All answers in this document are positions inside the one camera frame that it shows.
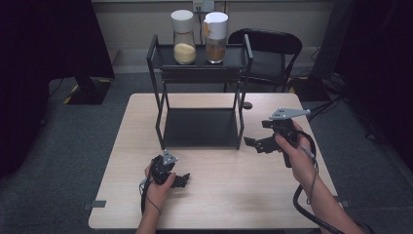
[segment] clear jar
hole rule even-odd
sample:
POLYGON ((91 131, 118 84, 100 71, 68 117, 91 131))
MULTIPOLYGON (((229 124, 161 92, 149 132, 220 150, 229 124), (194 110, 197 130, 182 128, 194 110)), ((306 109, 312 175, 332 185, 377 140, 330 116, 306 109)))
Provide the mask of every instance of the clear jar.
POLYGON ((210 39, 206 38, 206 60, 210 63, 219 63, 225 58, 225 46, 227 38, 210 39))
POLYGON ((197 58, 194 32, 173 32, 173 55, 179 64, 190 64, 197 58))

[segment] white lid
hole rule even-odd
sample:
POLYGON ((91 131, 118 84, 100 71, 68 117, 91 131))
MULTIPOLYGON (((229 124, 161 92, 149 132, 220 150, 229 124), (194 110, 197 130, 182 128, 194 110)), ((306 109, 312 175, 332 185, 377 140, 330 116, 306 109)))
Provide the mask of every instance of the white lid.
POLYGON ((228 16, 224 13, 213 12, 206 14, 204 34, 210 39, 223 39, 227 36, 228 16))
POLYGON ((192 16, 194 16, 194 14, 186 10, 172 12, 170 17, 172 18, 173 31, 180 33, 192 31, 192 16))

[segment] wrist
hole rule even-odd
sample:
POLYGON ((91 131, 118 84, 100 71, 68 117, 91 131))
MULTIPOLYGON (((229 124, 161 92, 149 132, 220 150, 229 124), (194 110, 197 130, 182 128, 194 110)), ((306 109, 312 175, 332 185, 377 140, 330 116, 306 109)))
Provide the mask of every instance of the wrist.
POLYGON ((312 189, 312 186, 315 186, 316 184, 320 182, 322 181, 319 175, 315 173, 312 173, 311 175, 308 175, 305 178, 302 178, 299 180, 299 183, 301 184, 301 186, 303 187, 306 193, 310 192, 310 190, 312 189))
POLYGON ((161 214, 159 213, 158 210, 155 208, 147 208, 145 209, 145 212, 143 212, 143 217, 149 217, 149 218, 158 218, 161 214))
POLYGON ((300 172, 299 174, 294 174, 295 179, 303 186, 303 188, 306 188, 308 186, 311 186, 314 180, 314 176, 316 176, 318 179, 319 175, 316 174, 316 170, 308 170, 305 172, 300 172))
POLYGON ((161 207, 155 207, 151 202, 146 201, 144 215, 159 216, 161 215, 161 207))

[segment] finger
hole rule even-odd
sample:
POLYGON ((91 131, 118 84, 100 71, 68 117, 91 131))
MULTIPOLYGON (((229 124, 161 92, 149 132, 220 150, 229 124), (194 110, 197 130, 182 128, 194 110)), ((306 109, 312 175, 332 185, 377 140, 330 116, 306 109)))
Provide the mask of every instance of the finger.
POLYGON ((166 188, 170 188, 172 186, 173 182, 175 181, 175 178, 176 178, 176 173, 171 173, 168 176, 167 181, 165 181, 165 183, 162 186, 166 187, 166 188))
POLYGON ((294 125, 295 130, 303 131, 303 128, 301 128, 301 126, 294 120, 292 121, 292 124, 294 125))
POLYGON ((291 155, 295 150, 295 148, 292 147, 292 145, 289 144, 288 141, 286 141, 286 139, 281 135, 276 135, 276 142, 288 155, 291 155))
POLYGON ((149 169, 151 168, 151 165, 149 164, 148 167, 145 168, 145 176, 148 177, 149 175, 149 169))
MULTIPOLYGON (((294 124, 295 130, 303 132, 303 128, 301 128, 301 126, 297 122, 293 120, 292 123, 294 124)), ((310 142, 308 141, 308 139, 300 134, 298 134, 298 142, 300 142, 300 144, 306 145, 307 147, 310 147, 310 142)))

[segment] black office chair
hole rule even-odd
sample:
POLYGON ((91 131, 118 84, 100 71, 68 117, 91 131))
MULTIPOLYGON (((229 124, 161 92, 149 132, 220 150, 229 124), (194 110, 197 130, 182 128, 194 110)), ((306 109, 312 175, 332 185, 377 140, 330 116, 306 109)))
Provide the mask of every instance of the black office chair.
POLYGON ((248 82, 273 85, 274 90, 282 86, 284 92, 292 66, 303 47, 300 39, 285 32, 244 28, 233 32, 228 44, 241 44, 245 34, 248 35, 253 56, 248 82), (292 56, 287 67, 285 55, 292 56))

